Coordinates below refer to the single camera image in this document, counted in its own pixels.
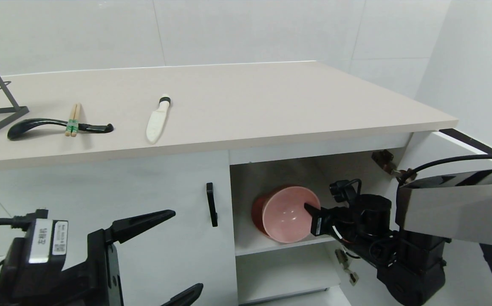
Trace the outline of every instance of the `white wall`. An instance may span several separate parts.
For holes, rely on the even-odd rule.
[[[454,0],[416,99],[492,147],[492,0]]]
[[[320,60],[414,97],[449,3],[0,0],[0,72]]]

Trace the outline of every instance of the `cabinet handle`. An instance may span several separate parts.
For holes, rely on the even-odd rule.
[[[215,228],[218,226],[218,213],[215,211],[214,204],[214,184],[206,183],[206,197],[209,200],[210,219],[212,220],[212,227]]]

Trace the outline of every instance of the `label sticker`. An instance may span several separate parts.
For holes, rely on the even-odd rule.
[[[36,219],[34,224],[33,241],[31,243],[31,253],[29,263],[47,263],[50,256],[51,229],[53,220]]]
[[[318,224],[316,224],[316,235],[320,235],[321,230],[322,230],[322,219],[318,218]]]
[[[67,254],[67,234],[69,229],[68,221],[57,221],[54,227],[54,247],[52,255]]]

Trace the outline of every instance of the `white cabinet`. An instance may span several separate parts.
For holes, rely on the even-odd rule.
[[[196,306],[238,303],[227,151],[8,170],[0,172],[0,202],[15,215],[47,207],[50,218],[69,220],[65,267],[85,260],[91,231],[174,210],[174,218],[116,244],[125,304],[161,305],[195,283],[204,284]]]
[[[440,132],[418,132],[412,135],[407,146],[388,149],[394,154],[399,169],[415,168],[446,157],[483,153]],[[399,305],[376,278],[376,269],[363,260],[352,259],[351,269],[360,280],[351,286],[348,275],[336,263],[333,251],[339,244],[332,238],[309,236],[295,244],[279,244],[260,234],[250,219],[254,198],[281,184],[306,186],[316,192],[322,206],[334,207],[336,203],[330,195],[329,184],[360,178],[363,193],[380,194],[394,203],[397,182],[372,161],[371,153],[339,153],[231,166],[239,302],[271,300],[339,284],[352,306]],[[425,169],[418,178],[490,168],[492,160],[456,162]],[[391,226],[397,229],[394,211],[395,207]],[[492,304],[492,275],[478,244],[454,241],[445,246],[443,256],[448,262],[446,285],[428,300],[427,306]],[[312,271],[316,271],[316,279],[310,279]]]

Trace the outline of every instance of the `black spoon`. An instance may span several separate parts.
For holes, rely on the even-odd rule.
[[[67,126],[67,122],[63,120],[46,119],[46,118],[32,118],[21,120],[20,122],[14,124],[8,130],[8,139],[13,140],[20,137],[22,134],[27,132],[32,128],[41,126],[44,124],[55,124],[61,126]],[[107,125],[91,125],[87,123],[79,123],[78,130],[83,130],[89,133],[110,133],[114,130],[112,124]]]

